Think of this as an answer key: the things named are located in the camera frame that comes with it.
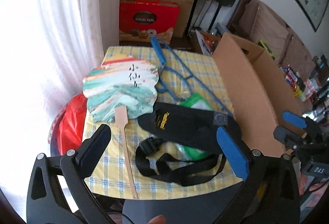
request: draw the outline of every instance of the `metal screw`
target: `metal screw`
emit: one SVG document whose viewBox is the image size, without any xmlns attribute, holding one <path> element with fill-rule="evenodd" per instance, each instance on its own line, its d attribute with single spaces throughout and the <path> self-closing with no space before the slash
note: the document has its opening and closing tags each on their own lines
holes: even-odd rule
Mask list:
<svg viewBox="0 0 329 224">
<path fill-rule="evenodd" d="M 289 161 L 289 160 L 290 160 L 290 156 L 289 156 L 288 154 L 285 153 L 285 154 L 283 155 L 283 159 Z"/>
<path fill-rule="evenodd" d="M 67 153 L 66 153 L 68 156 L 72 156 L 72 155 L 74 155 L 75 154 L 75 150 L 73 150 L 73 149 L 70 149 L 70 150 L 68 150 L 67 151 Z"/>
<path fill-rule="evenodd" d="M 39 153 L 39 154 L 37 155 L 37 159 L 38 159 L 38 160 L 41 160 L 43 157 L 44 157 L 44 154 L 43 154 L 43 153 Z"/>
<path fill-rule="evenodd" d="M 253 150 L 252 154 L 256 157 L 261 156 L 261 152 L 259 150 Z"/>
</svg>

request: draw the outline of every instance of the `brown sofa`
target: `brown sofa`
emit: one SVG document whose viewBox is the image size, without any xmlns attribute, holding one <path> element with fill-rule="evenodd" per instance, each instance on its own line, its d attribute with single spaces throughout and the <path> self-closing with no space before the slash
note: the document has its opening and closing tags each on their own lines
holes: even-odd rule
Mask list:
<svg viewBox="0 0 329 224">
<path fill-rule="evenodd" d="M 303 80 L 310 77 L 315 68 L 309 50 L 297 34 L 270 7 L 260 0 L 240 0 L 227 28 L 235 35 L 254 43 L 262 39 L 275 55 L 278 65 L 290 65 Z M 312 110 L 310 100 L 297 98 L 302 112 Z"/>
</svg>

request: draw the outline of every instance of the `oval label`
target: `oval label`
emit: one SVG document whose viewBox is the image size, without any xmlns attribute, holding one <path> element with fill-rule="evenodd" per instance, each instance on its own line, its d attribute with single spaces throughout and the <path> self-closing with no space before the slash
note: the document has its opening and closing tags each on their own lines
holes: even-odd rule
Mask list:
<svg viewBox="0 0 329 224">
<path fill-rule="evenodd" d="M 151 24 L 157 20 L 157 16 L 152 12 L 141 11 L 141 12 L 135 13 L 133 16 L 133 19 L 135 22 L 137 22 L 139 24 Z"/>
</svg>

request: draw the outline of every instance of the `speaker stand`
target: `speaker stand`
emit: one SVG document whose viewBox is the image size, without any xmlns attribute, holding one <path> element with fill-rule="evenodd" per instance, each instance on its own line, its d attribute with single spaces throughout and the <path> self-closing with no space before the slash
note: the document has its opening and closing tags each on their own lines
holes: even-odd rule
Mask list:
<svg viewBox="0 0 329 224">
<path fill-rule="evenodd" d="M 191 9 L 190 18 L 189 18 L 189 21 L 187 22 L 187 26 L 186 26 L 186 30 L 185 30 L 185 36 L 186 37 L 189 35 L 189 32 L 190 32 L 190 26 L 191 26 L 192 18 L 193 18 L 194 11 L 195 11 L 197 3 L 198 3 L 198 0 L 194 0 L 193 5 L 192 5 L 192 9 Z"/>
<path fill-rule="evenodd" d="M 209 28 L 208 28 L 208 32 L 210 32 L 211 29 L 213 28 L 213 24 L 215 23 L 216 18 L 217 18 L 217 16 L 218 16 L 218 13 L 219 13 L 219 11 L 220 11 L 221 8 L 222 8 L 222 5 L 221 5 L 220 3 L 218 3 L 217 10 L 216 10 L 215 15 L 213 16 L 213 19 L 212 19 L 212 21 L 211 21 L 211 23 L 210 23 L 210 26 L 209 26 Z"/>
</svg>

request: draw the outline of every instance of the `gray surface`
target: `gray surface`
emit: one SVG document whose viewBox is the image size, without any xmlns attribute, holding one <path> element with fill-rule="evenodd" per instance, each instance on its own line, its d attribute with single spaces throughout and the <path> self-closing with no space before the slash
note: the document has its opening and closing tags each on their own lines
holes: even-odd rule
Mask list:
<svg viewBox="0 0 329 224">
<path fill-rule="evenodd" d="M 135 224 L 147 224 L 158 215 L 163 215 L 168 224 L 211 224 L 225 210 L 240 186 L 238 183 L 217 192 L 175 200 L 126 200 L 123 213 Z M 122 223 L 129 224 L 124 217 Z"/>
</svg>

